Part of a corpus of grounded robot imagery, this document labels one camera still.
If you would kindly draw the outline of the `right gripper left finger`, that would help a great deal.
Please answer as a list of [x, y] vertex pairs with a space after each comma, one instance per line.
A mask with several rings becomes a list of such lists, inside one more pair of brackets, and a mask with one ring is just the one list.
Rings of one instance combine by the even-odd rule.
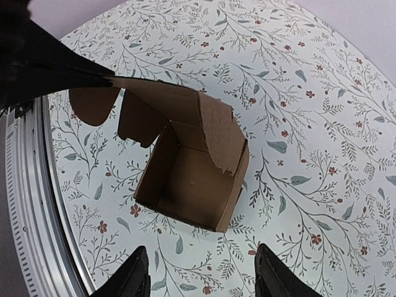
[[151, 278], [144, 246], [138, 246], [92, 297], [149, 297]]

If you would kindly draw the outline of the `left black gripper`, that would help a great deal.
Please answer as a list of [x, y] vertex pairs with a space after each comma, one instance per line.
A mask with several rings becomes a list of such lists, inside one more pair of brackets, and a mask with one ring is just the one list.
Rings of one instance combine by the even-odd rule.
[[[29, 4], [1, 1], [1, 114], [61, 90], [110, 86], [107, 77], [114, 72], [73, 52], [30, 20]], [[22, 59], [53, 68], [27, 67]]]

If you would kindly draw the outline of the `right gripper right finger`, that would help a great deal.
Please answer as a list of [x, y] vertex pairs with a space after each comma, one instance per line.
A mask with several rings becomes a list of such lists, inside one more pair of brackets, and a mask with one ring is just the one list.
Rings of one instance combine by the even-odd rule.
[[254, 268], [257, 297], [321, 297], [303, 283], [264, 243], [257, 248]]

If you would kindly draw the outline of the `brown cardboard box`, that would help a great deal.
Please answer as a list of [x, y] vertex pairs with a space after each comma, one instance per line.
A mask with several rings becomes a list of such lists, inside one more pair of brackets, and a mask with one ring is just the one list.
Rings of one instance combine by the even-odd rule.
[[153, 149], [135, 200], [175, 220], [225, 232], [249, 164], [248, 141], [232, 107], [162, 81], [110, 81], [110, 87], [73, 88], [69, 100], [81, 121], [99, 126], [123, 96], [118, 136]]

